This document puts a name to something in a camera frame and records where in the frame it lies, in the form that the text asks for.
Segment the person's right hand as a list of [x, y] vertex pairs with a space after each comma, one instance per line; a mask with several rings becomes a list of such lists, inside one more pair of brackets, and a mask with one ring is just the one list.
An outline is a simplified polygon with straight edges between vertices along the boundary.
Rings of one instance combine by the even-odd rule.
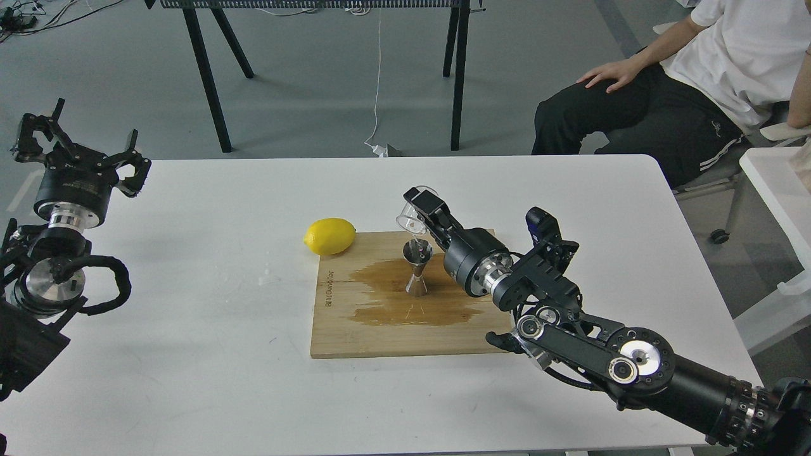
[[585, 84], [586, 89], [596, 86], [597, 83], [612, 80], [605, 92], [610, 94], [621, 87], [630, 84], [644, 68], [640, 61], [635, 58], [626, 60], [611, 61], [594, 67], [577, 80], [577, 83]]

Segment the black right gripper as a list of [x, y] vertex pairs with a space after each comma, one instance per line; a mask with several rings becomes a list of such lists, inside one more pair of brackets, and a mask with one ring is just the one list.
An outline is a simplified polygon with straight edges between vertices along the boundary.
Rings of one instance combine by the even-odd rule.
[[417, 257], [444, 255], [444, 270], [467, 295], [489, 294], [501, 277], [513, 268], [506, 246], [483, 228], [464, 230], [436, 194], [412, 187], [404, 199], [418, 213], [432, 237], [415, 239]]

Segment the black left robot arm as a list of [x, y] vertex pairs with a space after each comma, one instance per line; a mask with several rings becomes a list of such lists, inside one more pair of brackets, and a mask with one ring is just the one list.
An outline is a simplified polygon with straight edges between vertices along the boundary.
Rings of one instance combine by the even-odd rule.
[[62, 331], [74, 315], [103, 314], [131, 296], [127, 267], [92, 254], [84, 231], [104, 223], [114, 189], [139, 194], [151, 161], [136, 149], [136, 130], [124, 152], [112, 156], [73, 142], [58, 123], [64, 103], [58, 99], [49, 115], [26, 113], [11, 150], [17, 162], [44, 165], [33, 205], [43, 224], [11, 218], [2, 237], [3, 400], [67, 347]]

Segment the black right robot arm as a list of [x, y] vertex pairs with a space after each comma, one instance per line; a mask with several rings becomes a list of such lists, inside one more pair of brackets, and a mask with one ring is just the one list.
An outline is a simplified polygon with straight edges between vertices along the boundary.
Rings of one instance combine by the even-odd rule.
[[582, 293], [564, 275], [578, 243], [562, 239], [549, 213], [527, 211], [533, 248], [521, 256], [489, 231], [464, 228], [429, 189], [411, 188], [404, 199], [444, 250], [449, 276], [512, 315], [510, 332], [487, 334], [492, 346], [528, 355], [570, 386], [606, 393], [618, 410], [675, 419], [736, 455], [809, 454], [808, 380], [756, 388], [675, 354], [654, 330], [583, 312]]

